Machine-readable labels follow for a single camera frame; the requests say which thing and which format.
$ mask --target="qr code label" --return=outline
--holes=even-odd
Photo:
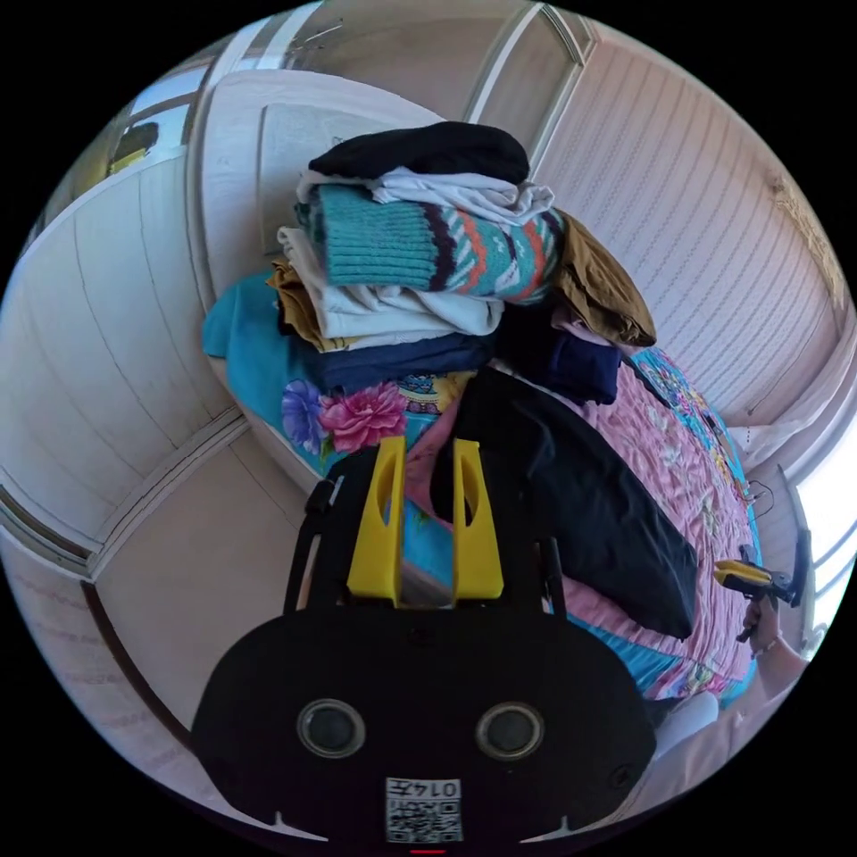
[[[387,777],[388,842],[461,842],[459,779]]]

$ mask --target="purple flower print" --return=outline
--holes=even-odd
[[[319,424],[320,391],[309,381],[296,379],[283,390],[283,431],[293,443],[318,455],[327,432]]]

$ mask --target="pink flower print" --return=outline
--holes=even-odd
[[[319,424],[338,453],[356,453],[384,437],[403,435],[408,400],[392,381],[349,396],[321,398]]]

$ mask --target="pink floral bedspread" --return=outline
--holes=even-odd
[[[495,367],[507,370],[499,364]],[[744,598],[717,583],[714,563],[739,557],[739,546],[753,542],[746,506],[736,496],[731,479],[724,476],[680,419],[650,395],[624,364],[613,405],[578,407],[559,396],[555,398],[598,429],[699,557],[695,628],[687,640],[641,627],[612,601],[564,578],[569,615],[619,640],[667,656],[661,658],[663,671],[653,683],[647,682],[647,696],[685,696],[703,689],[717,695],[726,693],[747,676],[750,653],[747,645],[736,641],[743,627]],[[432,517],[431,471],[437,451],[449,437],[457,410],[456,401],[427,430],[409,456],[409,499]]]

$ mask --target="stack of clothes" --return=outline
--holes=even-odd
[[[528,175],[517,140],[464,122],[355,137],[310,162],[268,283],[320,389],[495,356],[504,308],[543,300],[565,238]]]
[[[640,376],[630,358],[655,344],[654,322],[622,266],[583,224],[561,214],[554,289],[535,306],[503,316],[497,356],[574,404],[613,404],[619,366],[626,362]]]

